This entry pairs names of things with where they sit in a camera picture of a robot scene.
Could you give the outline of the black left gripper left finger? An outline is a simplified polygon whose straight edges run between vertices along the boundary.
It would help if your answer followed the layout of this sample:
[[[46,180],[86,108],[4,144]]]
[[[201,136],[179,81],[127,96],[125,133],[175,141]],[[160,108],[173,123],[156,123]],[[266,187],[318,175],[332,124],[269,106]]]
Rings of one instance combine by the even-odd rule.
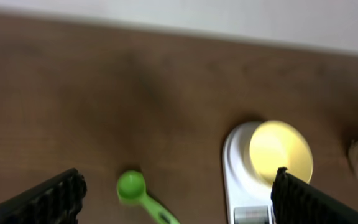
[[[86,192],[83,175],[68,169],[0,203],[0,224],[77,224]]]

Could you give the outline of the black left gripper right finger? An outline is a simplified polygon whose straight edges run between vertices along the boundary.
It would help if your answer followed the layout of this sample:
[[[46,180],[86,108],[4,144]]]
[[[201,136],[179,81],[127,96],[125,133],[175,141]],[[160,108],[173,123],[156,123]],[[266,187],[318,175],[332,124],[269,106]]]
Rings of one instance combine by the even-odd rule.
[[[276,224],[358,224],[358,212],[278,168],[271,200]]]

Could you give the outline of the yellow plastic bowl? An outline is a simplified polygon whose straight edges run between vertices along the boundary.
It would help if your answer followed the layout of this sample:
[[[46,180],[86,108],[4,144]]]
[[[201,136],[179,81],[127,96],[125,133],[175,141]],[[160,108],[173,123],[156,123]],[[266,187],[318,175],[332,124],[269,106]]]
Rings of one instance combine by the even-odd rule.
[[[313,156],[306,139],[293,126],[282,121],[266,121],[253,132],[249,145],[250,162],[258,178],[273,185],[281,167],[310,183]]]

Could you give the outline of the green plastic measuring scoop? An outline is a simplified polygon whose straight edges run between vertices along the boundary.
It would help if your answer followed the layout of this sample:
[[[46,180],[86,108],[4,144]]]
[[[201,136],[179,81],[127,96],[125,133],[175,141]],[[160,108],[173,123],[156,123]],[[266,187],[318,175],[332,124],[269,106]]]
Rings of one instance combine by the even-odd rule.
[[[156,223],[180,224],[171,212],[147,193],[146,182],[141,172],[124,172],[117,181],[116,192],[121,203],[143,207]]]

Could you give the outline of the white digital kitchen scale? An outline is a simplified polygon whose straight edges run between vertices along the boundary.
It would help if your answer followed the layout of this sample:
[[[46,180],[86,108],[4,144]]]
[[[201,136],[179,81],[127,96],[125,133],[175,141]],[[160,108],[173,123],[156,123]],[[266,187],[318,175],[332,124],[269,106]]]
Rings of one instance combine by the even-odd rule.
[[[250,162],[249,145],[261,121],[234,128],[223,146],[223,173],[229,224],[275,223],[271,200],[272,186],[257,177]]]

